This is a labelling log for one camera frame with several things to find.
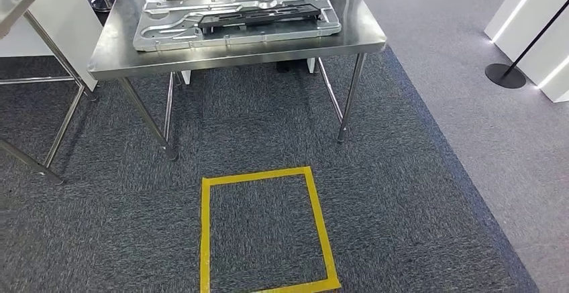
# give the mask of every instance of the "table top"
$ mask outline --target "table top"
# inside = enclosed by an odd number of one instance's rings
[[[330,0],[342,23],[342,31],[332,36],[139,52],[132,41],[142,9],[150,1],[174,0],[115,1],[87,68],[95,79],[375,52],[386,42],[363,0]]]
[[[35,0],[0,0],[0,38],[8,34],[12,25],[28,10]]]

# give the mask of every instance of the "yellow tape square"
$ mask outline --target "yellow tape square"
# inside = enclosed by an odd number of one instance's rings
[[[235,184],[237,182],[254,181],[260,179],[279,178],[286,176],[294,176],[302,174],[305,177],[306,185],[308,188],[308,195],[312,212],[314,214],[314,221],[316,222],[316,231],[318,232],[318,239],[322,248],[322,255],[324,257],[324,265],[326,266],[325,280],[296,284],[292,286],[285,286],[282,288],[271,288],[259,292],[272,292],[272,293],[285,293],[285,292],[321,292],[326,290],[335,290],[340,288],[340,281],[334,266],[334,258],[332,256],[332,249],[328,240],[328,233],[324,225],[324,217],[320,209],[320,202],[318,201],[318,193],[316,192],[316,185],[312,177],[312,170],[310,167],[298,167],[281,170],[272,170],[265,172],[255,172],[252,174],[238,174],[235,176],[224,176],[216,178],[202,178],[201,180],[201,244],[200,244],[200,292],[209,293],[209,199],[211,186],[220,184]]]

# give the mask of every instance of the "black pole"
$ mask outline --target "black pole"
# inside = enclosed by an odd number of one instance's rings
[[[516,58],[514,63],[510,67],[506,68],[505,64],[491,64],[486,67],[486,76],[494,83],[507,87],[508,89],[519,89],[525,85],[525,76],[523,73],[516,68],[519,61],[529,52],[529,50],[537,43],[537,41],[545,34],[545,32],[551,27],[551,25],[559,18],[563,13],[565,8],[569,5],[569,0],[557,10],[557,13],[549,20],[547,25],[541,29],[539,34],[529,43],[529,45],[524,49],[524,51]]]

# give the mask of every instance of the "white wall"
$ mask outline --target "white wall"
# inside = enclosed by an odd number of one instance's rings
[[[505,0],[484,31],[491,39],[512,14],[520,0]],[[549,22],[566,0],[527,0],[495,44],[511,60],[515,60],[532,39]],[[549,73],[569,56],[569,10],[541,37],[535,46],[518,64],[535,84],[542,83]],[[564,83],[569,81],[569,72],[562,70],[542,91],[554,102],[569,91]]]
[[[87,0],[36,0],[30,12],[48,32],[87,86],[97,81],[87,72],[89,58],[103,29]],[[51,55],[35,31],[20,19],[0,40],[0,56]]]

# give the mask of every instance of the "stainless steel table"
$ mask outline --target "stainless steel table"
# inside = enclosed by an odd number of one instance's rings
[[[169,146],[167,138],[174,80],[173,72],[316,58],[333,108],[340,120],[338,141],[343,141],[354,101],[354,92],[358,85],[366,53],[382,50],[386,43],[383,31],[363,0],[330,0],[342,23],[342,31],[336,35],[270,43],[138,52],[134,49],[132,40],[142,8],[148,1],[174,0],[116,0],[97,47],[91,56],[88,70],[97,80],[118,79],[120,81],[143,120],[171,160],[177,156],[177,153]],[[344,112],[336,101],[320,59],[321,56],[343,54],[358,55]],[[158,72],[172,72],[168,90],[165,133],[155,124],[130,81],[126,78],[126,76],[148,75]]]
[[[38,23],[36,18],[28,11],[28,8],[35,0],[0,0],[0,39],[4,37],[10,30],[11,26],[21,17],[23,16],[28,23],[33,27],[33,29],[38,33],[38,35],[43,39],[49,49],[54,53],[54,56],[57,58],[59,63],[65,68],[67,73],[70,76],[63,76],[63,77],[39,77],[39,78],[13,78],[13,79],[3,79],[0,80],[0,85],[6,84],[22,84],[22,83],[33,83],[33,82],[55,82],[60,80],[74,80],[79,89],[71,102],[71,106],[65,115],[63,123],[59,128],[58,133],[56,134],[54,143],[52,144],[50,151],[46,159],[44,160],[43,164],[35,161],[32,157],[27,155],[25,152],[19,150],[14,145],[11,145],[5,139],[0,137],[0,148],[8,151],[10,154],[15,156],[16,158],[20,159],[22,162],[26,163],[34,170],[38,171],[40,174],[47,176],[51,181],[62,184],[63,180],[55,175],[50,170],[50,166],[53,162],[53,159],[59,149],[61,141],[63,140],[64,134],[67,131],[67,127],[71,122],[71,118],[75,113],[77,105],[79,104],[79,100],[81,99],[81,95],[87,96],[87,98],[91,101],[97,100],[97,98],[91,93],[89,88],[83,82],[77,71],[71,66],[71,63],[67,60],[65,55],[59,50],[57,45],[48,35],[48,33],[44,30],[44,28]]]

